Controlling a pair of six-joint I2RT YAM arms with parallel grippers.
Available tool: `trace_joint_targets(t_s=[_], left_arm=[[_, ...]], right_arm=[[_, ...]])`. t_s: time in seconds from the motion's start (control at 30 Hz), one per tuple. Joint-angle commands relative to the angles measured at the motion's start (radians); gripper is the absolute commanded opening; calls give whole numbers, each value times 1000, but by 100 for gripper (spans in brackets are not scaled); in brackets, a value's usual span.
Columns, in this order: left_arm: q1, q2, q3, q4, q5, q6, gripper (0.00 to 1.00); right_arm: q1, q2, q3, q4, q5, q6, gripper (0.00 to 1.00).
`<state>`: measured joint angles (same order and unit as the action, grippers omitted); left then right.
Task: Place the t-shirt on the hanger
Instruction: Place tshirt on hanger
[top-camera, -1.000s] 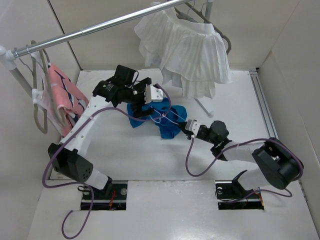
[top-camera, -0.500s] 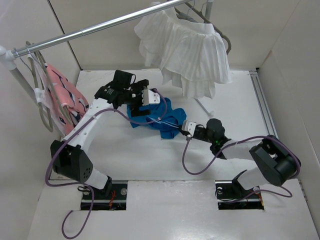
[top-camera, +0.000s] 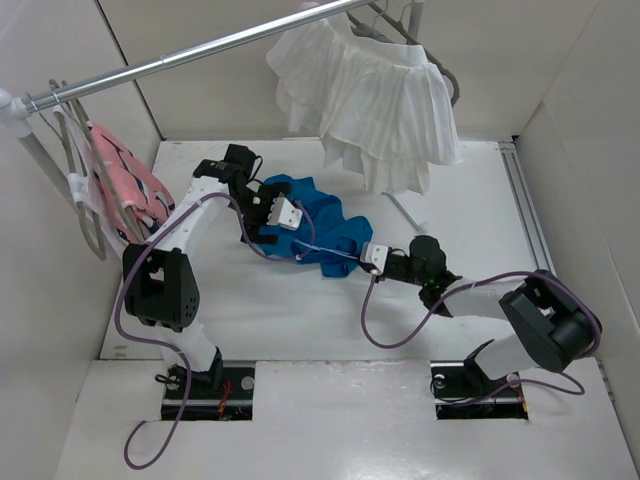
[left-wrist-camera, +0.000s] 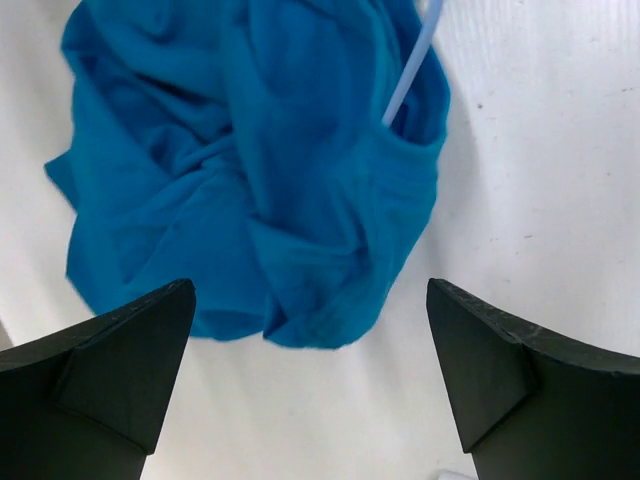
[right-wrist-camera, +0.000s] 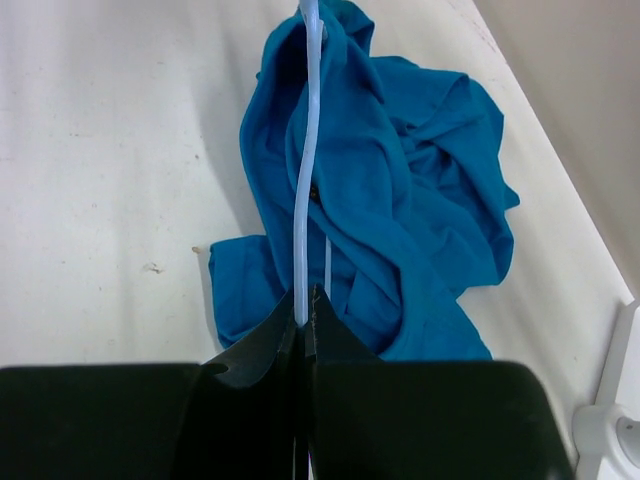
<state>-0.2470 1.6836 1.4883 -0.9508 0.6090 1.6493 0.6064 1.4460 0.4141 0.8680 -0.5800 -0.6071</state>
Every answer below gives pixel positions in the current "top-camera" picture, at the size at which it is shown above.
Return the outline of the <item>light blue wire hanger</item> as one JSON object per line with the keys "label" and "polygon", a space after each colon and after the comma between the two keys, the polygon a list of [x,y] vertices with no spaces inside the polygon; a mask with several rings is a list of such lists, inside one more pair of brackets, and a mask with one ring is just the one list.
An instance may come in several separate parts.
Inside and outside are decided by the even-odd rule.
{"label": "light blue wire hanger", "polygon": [[334,250],[334,249],[318,247],[318,246],[311,245],[311,244],[308,244],[306,242],[303,242],[303,241],[301,241],[299,239],[294,239],[294,243],[296,243],[296,244],[298,244],[300,246],[303,246],[307,250],[310,250],[310,251],[328,253],[328,254],[339,256],[339,257],[346,258],[346,259],[349,259],[349,260],[357,260],[358,259],[358,257],[353,255],[353,254],[345,253],[345,252]]}

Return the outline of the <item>blue t shirt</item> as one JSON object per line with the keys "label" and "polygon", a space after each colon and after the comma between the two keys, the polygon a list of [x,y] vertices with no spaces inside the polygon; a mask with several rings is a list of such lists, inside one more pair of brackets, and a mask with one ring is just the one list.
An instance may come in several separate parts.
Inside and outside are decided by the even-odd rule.
{"label": "blue t shirt", "polygon": [[345,278],[357,267],[357,260],[349,260],[328,253],[314,252],[294,243],[299,239],[311,245],[353,254],[359,258],[363,244],[373,238],[373,228],[363,216],[347,218],[343,213],[341,200],[318,190],[311,177],[292,178],[285,174],[271,176],[265,184],[288,182],[292,191],[289,201],[300,202],[310,218],[301,221],[295,231],[277,226],[262,227],[262,234],[275,234],[275,245],[260,245],[268,256],[297,259],[299,264],[317,264],[322,275],[328,278]]}

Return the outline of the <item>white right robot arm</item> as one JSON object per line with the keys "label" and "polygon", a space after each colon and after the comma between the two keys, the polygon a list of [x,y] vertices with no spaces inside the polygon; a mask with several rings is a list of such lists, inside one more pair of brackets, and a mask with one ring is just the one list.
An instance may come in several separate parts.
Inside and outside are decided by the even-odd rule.
{"label": "white right robot arm", "polygon": [[474,394],[530,368],[562,373],[600,345],[599,319],[547,270],[467,279],[449,270],[438,240],[428,235],[415,237],[406,252],[370,246],[366,253],[381,278],[418,287],[428,315],[476,316],[510,325],[510,336],[483,342],[463,360],[458,372]]}

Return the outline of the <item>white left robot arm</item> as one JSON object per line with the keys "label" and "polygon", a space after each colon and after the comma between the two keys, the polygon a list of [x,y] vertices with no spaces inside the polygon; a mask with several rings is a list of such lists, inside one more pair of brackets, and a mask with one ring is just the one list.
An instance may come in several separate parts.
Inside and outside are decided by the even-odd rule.
{"label": "white left robot arm", "polygon": [[190,367],[188,384],[201,396],[222,387],[222,371],[214,365],[216,346],[197,318],[200,292],[193,271],[199,243],[212,230],[224,208],[241,227],[241,239],[251,248],[273,245],[267,226],[297,230],[303,213],[289,196],[287,180],[258,181],[257,155],[231,144],[221,160],[205,159],[192,173],[188,190],[165,223],[143,244],[129,244],[123,253],[120,309],[151,327],[154,345],[168,349],[167,364]]}

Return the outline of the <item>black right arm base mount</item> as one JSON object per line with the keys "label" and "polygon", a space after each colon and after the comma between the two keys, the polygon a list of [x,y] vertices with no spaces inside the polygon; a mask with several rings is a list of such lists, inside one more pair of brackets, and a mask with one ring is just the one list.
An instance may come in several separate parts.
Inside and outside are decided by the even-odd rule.
{"label": "black right arm base mount", "polygon": [[464,360],[431,363],[429,389],[437,420],[529,419],[519,375],[492,380],[476,364],[475,357],[490,343]]}

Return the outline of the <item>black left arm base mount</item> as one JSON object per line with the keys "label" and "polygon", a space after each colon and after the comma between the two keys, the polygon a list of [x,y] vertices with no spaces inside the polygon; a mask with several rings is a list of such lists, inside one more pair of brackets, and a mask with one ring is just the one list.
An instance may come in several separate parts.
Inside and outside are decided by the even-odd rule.
{"label": "black left arm base mount", "polygon": [[174,365],[154,380],[164,388],[161,419],[175,420],[189,390],[181,421],[249,421],[253,415],[255,362],[226,361],[217,350],[207,371],[194,372],[190,387],[183,366]]}

